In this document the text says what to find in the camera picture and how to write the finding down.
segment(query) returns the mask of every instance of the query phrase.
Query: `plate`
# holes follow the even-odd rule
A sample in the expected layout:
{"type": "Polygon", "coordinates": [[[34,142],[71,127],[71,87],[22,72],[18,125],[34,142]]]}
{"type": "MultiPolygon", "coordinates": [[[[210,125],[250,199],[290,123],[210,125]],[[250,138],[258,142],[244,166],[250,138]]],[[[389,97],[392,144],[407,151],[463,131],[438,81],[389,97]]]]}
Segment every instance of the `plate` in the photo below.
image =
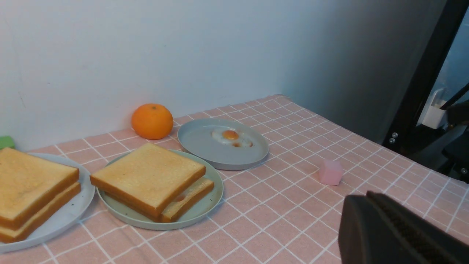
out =
{"type": "MultiPolygon", "coordinates": [[[[147,217],[125,206],[124,204],[107,196],[103,190],[98,189],[99,197],[107,206],[109,212],[112,215],[114,215],[120,221],[136,227],[152,230],[171,230],[195,224],[202,220],[213,208],[215,208],[215,206],[220,202],[223,196],[223,181],[221,180],[221,177],[218,172],[210,164],[208,164],[201,158],[181,151],[171,151],[186,158],[189,158],[195,162],[205,165],[205,175],[203,177],[210,179],[215,183],[213,190],[209,192],[204,198],[202,198],[198,203],[194,204],[184,215],[179,218],[177,222],[155,223],[147,217]]],[[[108,163],[108,165],[116,162],[125,155],[127,154],[124,154],[112,160],[110,163],[108,163]]]]}
{"type": "Polygon", "coordinates": [[[205,118],[187,122],[177,133],[184,150],[210,163],[219,170],[240,171],[251,168],[267,157],[269,144],[254,129],[225,119],[205,118]],[[240,137],[253,142],[252,147],[237,148],[223,145],[212,137],[212,131],[232,129],[240,137]]]}
{"type": "Polygon", "coordinates": [[[29,154],[78,168],[80,170],[79,182],[81,184],[81,192],[55,212],[49,220],[29,235],[27,239],[8,244],[0,242],[0,254],[36,246],[58,236],[77,222],[93,200],[95,187],[91,185],[90,172],[85,167],[65,157],[42,153],[29,154]]]}

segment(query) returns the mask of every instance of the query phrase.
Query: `pink eraser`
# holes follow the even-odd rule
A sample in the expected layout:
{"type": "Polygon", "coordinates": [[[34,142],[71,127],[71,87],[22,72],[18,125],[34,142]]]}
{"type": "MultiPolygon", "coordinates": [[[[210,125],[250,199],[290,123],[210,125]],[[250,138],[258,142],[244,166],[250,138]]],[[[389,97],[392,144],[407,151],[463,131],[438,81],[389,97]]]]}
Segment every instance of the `pink eraser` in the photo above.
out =
{"type": "Polygon", "coordinates": [[[339,185],[344,170],[338,161],[323,160],[319,169],[319,181],[322,184],[339,185]]]}

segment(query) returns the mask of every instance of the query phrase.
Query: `egg white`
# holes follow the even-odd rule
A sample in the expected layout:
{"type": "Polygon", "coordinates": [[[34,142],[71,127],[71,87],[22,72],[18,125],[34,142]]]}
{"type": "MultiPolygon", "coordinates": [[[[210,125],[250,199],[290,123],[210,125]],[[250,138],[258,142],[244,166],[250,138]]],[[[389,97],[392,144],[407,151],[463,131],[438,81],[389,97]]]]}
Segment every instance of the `egg white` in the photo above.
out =
{"type": "Polygon", "coordinates": [[[236,140],[229,140],[223,137],[223,132],[226,131],[226,128],[216,128],[212,131],[212,138],[218,141],[223,145],[235,146],[239,145],[241,148],[248,148],[252,146],[252,141],[244,137],[241,133],[238,133],[239,138],[236,140]]]}

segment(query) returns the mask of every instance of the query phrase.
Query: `bread slice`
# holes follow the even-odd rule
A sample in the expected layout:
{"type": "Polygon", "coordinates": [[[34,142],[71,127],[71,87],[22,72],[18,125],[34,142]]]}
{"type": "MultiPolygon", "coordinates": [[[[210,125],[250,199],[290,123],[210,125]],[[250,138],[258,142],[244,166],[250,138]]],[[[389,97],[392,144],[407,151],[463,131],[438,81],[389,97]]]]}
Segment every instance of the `bread slice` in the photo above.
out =
{"type": "Polygon", "coordinates": [[[161,223],[176,222],[184,213],[186,213],[194,204],[204,198],[209,192],[213,190],[214,182],[207,178],[200,178],[189,188],[187,188],[182,194],[176,197],[161,213],[159,218],[154,218],[145,212],[142,212],[138,208],[134,208],[132,205],[127,205],[126,202],[122,201],[119,197],[106,193],[109,197],[114,200],[127,205],[134,211],[148,217],[152,221],[161,223]]]}
{"type": "Polygon", "coordinates": [[[56,195],[46,206],[34,214],[24,225],[17,230],[0,227],[0,241],[12,243],[25,240],[38,227],[45,223],[55,212],[69,202],[81,191],[80,183],[76,182],[63,192],[56,195]]]}
{"type": "Polygon", "coordinates": [[[154,220],[203,175],[204,165],[147,143],[93,173],[91,183],[154,220]]]}
{"type": "Polygon", "coordinates": [[[0,226],[20,228],[79,175],[77,168],[11,148],[0,150],[0,226]]]}

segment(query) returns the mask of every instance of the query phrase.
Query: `green sponge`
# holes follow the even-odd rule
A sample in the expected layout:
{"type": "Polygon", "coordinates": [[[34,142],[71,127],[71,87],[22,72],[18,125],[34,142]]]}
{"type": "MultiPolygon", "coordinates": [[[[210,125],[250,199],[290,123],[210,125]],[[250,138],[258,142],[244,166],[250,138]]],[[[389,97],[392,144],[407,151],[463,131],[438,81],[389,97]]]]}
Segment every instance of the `green sponge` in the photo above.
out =
{"type": "Polygon", "coordinates": [[[13,142],[13,138],[10,136],[3,136],[0,137],[0,149],[4,148],[15,148],[15,143],[13,142]]]}

